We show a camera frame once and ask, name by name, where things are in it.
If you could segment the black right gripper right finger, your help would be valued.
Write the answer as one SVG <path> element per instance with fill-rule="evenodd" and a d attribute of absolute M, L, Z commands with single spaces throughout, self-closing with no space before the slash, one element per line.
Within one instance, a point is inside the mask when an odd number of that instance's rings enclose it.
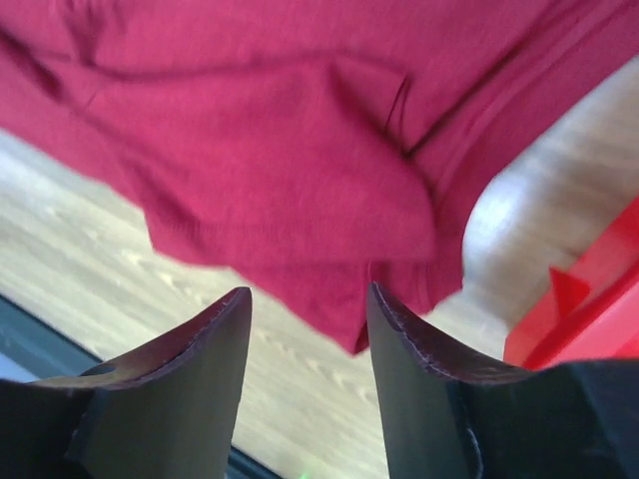
<path fill-rule="evenodd" d="M 634 478 L 638 364 L 529 371 L 487 356 L 373 284 L 366 307 L 393 478 Z"/>

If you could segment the dark red t shirt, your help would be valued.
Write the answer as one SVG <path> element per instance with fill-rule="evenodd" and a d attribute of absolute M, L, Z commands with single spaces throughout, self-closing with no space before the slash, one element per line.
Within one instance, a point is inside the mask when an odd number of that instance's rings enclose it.
<path fill-rule="evenodd" d="M 462 283 L 494 176 L 638 52 L 634 1 L 5 1 L 1 126 L 344 350 Z"/>

